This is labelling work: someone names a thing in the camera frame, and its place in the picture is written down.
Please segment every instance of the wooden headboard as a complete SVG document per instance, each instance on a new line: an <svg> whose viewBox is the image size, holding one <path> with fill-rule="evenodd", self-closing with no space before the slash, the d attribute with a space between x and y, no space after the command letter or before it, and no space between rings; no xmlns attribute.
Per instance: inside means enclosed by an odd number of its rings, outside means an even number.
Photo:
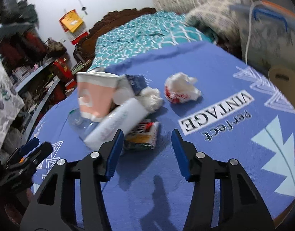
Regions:
<svg viewBox="0 0 295 231"><path fill-rule="evenodd" d="M110 30L124 25L125 23L146 14L154 14L156 9L154 8L143 8L141 10L124 9L122 11L109 12L103 17L103 19L97 22L93 28L89 30L90 34L82 38L76 45L74 51L74 58L77 62L81 60L78 58L79 54L85 61L93 60L95 53L95 45L98 37L108 33Z"/></svg>

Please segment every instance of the teal patterned blanket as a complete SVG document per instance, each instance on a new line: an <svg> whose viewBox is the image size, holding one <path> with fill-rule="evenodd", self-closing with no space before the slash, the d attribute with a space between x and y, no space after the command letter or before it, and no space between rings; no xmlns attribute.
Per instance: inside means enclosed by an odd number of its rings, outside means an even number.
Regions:
<svg viewBox="0 0 295 231"><path fill-rule="evenodd" d="M196 28L186 26L184 21L185 15L157 12L140 16L111 30L98 38L95 58L88 71L117 64L151 49L191 41L214 41Z"/></svg>

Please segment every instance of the blue bed sheet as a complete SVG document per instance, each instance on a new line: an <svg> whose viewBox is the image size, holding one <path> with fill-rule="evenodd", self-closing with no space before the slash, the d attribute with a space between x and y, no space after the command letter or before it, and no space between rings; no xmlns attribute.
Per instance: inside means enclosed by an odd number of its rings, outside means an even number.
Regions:
<svg viewBox="0 0 295 231"><path fill-rule="evenodd" d="M215 160L238 159L273 218L294 200L295 110L262 74L207 42L152 50L106 71L144 75L149 86L160 91L168 76L184 72L198 79L196 86L202 91L197 101L185 104L165 99L160 110L150 115L161 123L156 148L124 154L111 181L102 184L112 230L182 230L194 185L180 173L171 145L175 128L185 141ZM91 152L66 121L68 112L77 107L75 91L52 107L36 127L32 136L41 143L51 142L54 151L33 176L35 190L58 159L71 162ZM79 187L77 182L76 213L82 225ZM218 223L219 181L215 189L213 226Z"/></svg>
<svg viewBox="0 0 295 231"><path fill-rule="evenodd" d="M140 16L100 36L95 46L95 58L89 71L117 64L151 49L192 41L212 42L194 27L185 25L185 15L157 12Z"/></svg>

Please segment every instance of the white cord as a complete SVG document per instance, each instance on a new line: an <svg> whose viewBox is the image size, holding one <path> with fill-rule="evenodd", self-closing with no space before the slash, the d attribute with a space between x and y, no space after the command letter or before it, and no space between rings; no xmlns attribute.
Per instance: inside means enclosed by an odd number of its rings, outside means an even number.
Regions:
<svg viewBox="0 0 295 231"><path fill-rule="evenodd" d="M252 13L253 10L255 8L255 6L257 5L261 5L263 4L262 1L256 1L254 3L251 4L250 7L250 11L249 11L249 34L248 34L248 41L247 41L247 45L245 47L245 63L248 65L248 51L249 51L249 45L250 45L250 40L251 40L251 21L252 21Z"/></svg>

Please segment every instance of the silver screw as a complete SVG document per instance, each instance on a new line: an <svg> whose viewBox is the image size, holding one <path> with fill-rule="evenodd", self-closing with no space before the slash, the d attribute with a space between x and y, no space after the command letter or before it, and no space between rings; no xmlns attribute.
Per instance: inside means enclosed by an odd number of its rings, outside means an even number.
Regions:
<svg viewBox="0 0 295 231"><path fill-rule="evenodd" d="M205 154L203 152L197 152L195 155L196 155L196 157L201 158L201 159L205 157Z"/></svg>
<svg viewBox="0 0 295 231"><path fill-rule="evenodd" d="M230 160L230 163L233 165L233 166L236 166L238 164L238 161L236 159L231 159Z"/></svg>
<svg viewBox="0 0 295 231"><path fill-rule="evenodd" d="M93 152L90 154L91 158L97 158L99 157L99 152Z"/></svg>
<svg viewBox="0 0 295 231"><path fill-rule="evenodd" d="M57 161L57 164L59 166L62 166L64 163L65 163L65 160L64 159L60 159L60 160Z"/></svg>

